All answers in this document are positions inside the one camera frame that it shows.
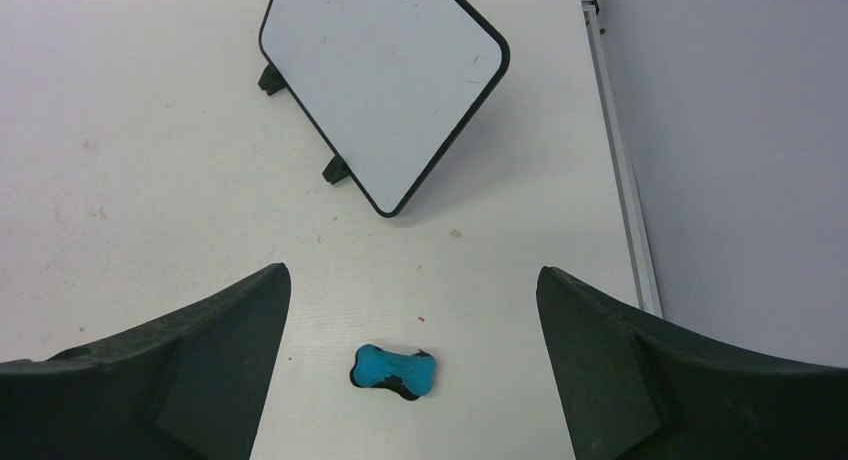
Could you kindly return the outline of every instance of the bone-shaped sponge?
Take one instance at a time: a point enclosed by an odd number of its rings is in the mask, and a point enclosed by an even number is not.
[[[356,351],[350,382],[360,388],[386,388],[407,400],[417,400],[433,389],[435,373],[436,359],[423,350],[400,355],[368,344]]]

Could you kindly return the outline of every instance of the white wall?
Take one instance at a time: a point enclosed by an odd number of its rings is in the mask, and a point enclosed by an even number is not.
[[[848,367],[848,0],[601,0],[666,317]]]

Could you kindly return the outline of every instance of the white table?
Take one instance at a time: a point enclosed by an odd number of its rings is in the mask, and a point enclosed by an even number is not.
[[[567,458],[539,269],[636,298],[579,0],[469,0],[510,70],[391,221],[257,88],[267,1],[0,0],[0,361],[282,261],[253,458]],[[366,342],[433,353],[433,394],[353,388]]]

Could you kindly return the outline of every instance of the metal frame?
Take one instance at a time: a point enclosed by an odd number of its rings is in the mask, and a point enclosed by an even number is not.
[[[592,62],[595,65],[595,78],[598,81],[598,93],[604,112],[604,123],[606,124],[610,153],[612,154],[615,183],[621,202],[621,213],[624,217],[624,230],[627,233],[630,264],[633,267],[633,278],[636,281],[639,308],[662,318],[662,304],[657,289],[657,278],[654,272],[651,247],[648,243],[648,233],[642,216],[639,189],[636,185],[636,176],[630,160],[630,150],[621,132],[615,98],[612,94],[612,82],[598,22],[598,0],[580,1],[583,4],[589,47],[592,50]]]

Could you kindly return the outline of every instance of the whiteboard stand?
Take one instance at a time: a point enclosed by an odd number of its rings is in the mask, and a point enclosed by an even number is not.
[[[259,87],[288,88],[384,217],[409,201],[506,73],[509,46],[465,0],[270,0]]]

